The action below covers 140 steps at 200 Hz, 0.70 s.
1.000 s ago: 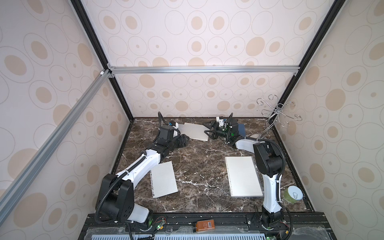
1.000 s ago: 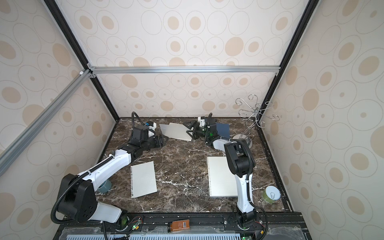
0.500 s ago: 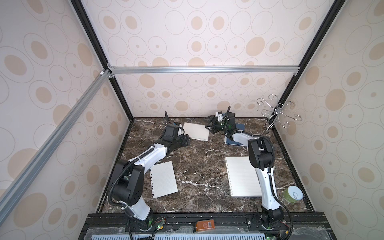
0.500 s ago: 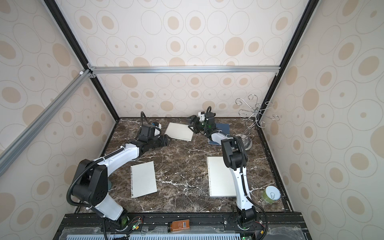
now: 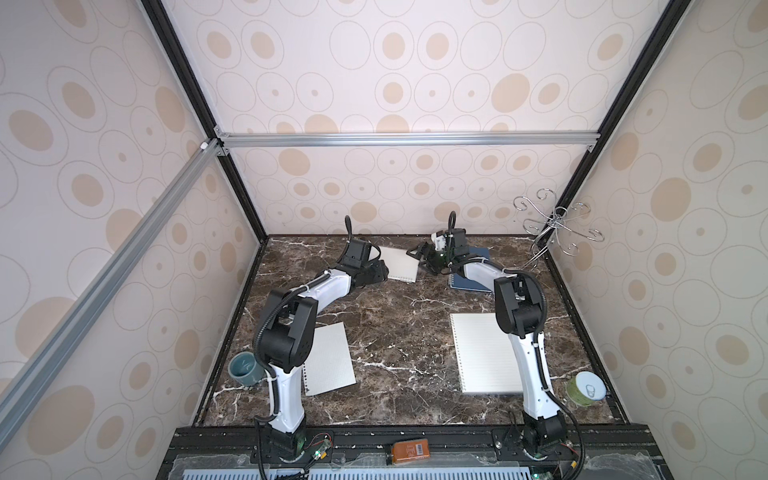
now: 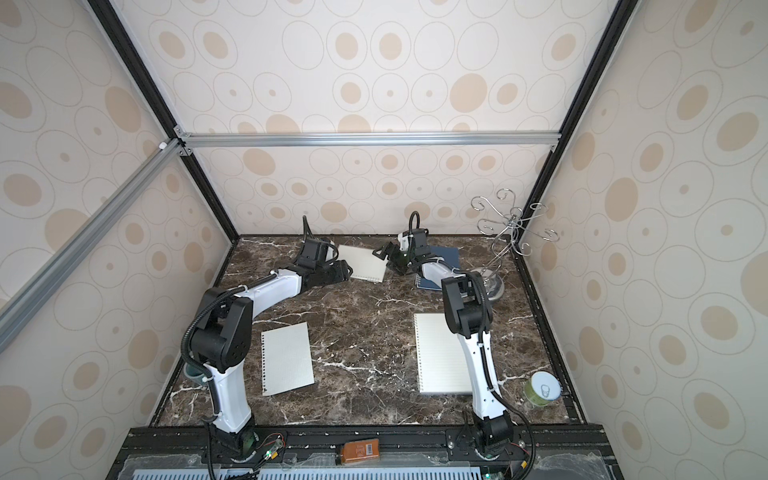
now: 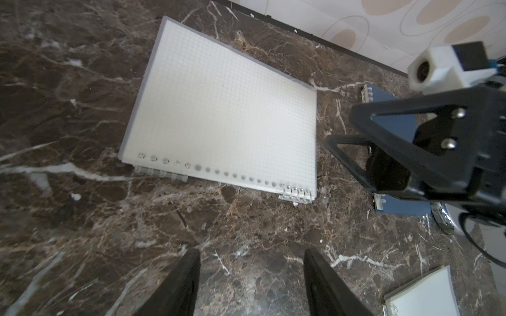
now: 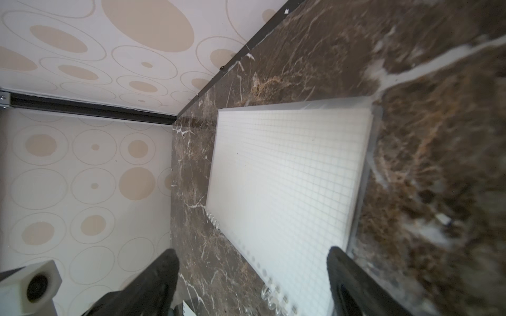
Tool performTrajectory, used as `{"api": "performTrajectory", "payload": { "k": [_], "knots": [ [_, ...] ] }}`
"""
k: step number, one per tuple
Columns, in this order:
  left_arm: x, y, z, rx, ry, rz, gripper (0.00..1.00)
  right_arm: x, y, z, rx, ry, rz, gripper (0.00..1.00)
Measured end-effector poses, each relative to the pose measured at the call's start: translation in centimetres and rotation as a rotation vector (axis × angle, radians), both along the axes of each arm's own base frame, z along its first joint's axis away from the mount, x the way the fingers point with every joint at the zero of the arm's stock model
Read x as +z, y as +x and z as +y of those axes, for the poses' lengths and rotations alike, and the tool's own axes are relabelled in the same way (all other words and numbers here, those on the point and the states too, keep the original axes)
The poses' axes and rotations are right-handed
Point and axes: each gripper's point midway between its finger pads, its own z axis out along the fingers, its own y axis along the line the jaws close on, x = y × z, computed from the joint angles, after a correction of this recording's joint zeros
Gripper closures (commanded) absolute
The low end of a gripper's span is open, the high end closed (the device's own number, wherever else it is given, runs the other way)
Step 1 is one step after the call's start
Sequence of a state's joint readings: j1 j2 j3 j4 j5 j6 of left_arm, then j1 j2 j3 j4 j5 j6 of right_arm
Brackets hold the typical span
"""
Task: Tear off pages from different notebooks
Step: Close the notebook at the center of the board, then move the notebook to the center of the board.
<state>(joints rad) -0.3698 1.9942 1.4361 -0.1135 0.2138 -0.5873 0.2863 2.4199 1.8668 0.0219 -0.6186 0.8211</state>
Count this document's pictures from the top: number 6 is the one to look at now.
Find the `small grid spiral notebook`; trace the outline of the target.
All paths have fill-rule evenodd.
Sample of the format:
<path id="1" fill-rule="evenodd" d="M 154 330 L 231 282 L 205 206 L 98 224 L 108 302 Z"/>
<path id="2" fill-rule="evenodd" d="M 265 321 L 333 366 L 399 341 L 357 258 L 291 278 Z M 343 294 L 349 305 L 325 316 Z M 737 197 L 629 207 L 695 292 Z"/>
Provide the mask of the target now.
<path id="1" fill-rule="evenodd" d="M 386 271 L 386 262 L 373 254 L 372 249 L 340 245 L 339 259 L 345 260 L 352 268 L 352 279 L 381 283 Z"/>

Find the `torn grid paper page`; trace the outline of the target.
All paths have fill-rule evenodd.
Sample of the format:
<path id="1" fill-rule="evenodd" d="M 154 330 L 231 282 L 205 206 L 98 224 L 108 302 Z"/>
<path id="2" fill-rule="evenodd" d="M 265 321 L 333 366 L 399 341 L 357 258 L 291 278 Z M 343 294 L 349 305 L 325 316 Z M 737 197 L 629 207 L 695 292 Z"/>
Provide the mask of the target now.
<path id="1" fill-rule="evenodd" d="M 264 331 L 262 340 L 262 391 L 273 396 L 315 382 L 306 323 Z"/>

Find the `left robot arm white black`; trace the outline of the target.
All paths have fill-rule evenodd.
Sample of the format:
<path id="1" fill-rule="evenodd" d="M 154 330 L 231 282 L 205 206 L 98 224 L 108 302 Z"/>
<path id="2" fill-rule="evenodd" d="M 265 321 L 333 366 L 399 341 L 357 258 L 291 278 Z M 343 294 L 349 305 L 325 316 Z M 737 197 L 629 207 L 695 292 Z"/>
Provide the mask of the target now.
<path id="1" fill-rule="evenodd" d="M 328 238 L 307 236 L 284 268 L 245 285 L 206 290 L 181 340 L 181 359 L 202 374 L 211 394 L 211 435 L 238 456 L 255 449 L 252 410 L 244 382 L 244 360 L 259 313 L 314 287 L 350 279 L 353 269 Z"/>

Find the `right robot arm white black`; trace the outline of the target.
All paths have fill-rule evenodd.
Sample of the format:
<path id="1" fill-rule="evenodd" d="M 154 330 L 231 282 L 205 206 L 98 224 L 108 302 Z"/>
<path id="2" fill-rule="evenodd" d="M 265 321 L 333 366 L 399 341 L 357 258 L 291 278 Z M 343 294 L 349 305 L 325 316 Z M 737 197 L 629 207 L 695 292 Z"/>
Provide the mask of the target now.
<path id="1" fill-rule="evenodd" d="M 500 454 L 512 439 L 515 409 L 503 399 L 491 355 L 492 302 L 480 273 L 450 267 L 427 244 L 428 231 L 417 228 L 373 251 L 399 275 L 416 274 L 442 289 L 444 317 L 461 345 L 472 387 L 474 444 L 479 456 Z"/>

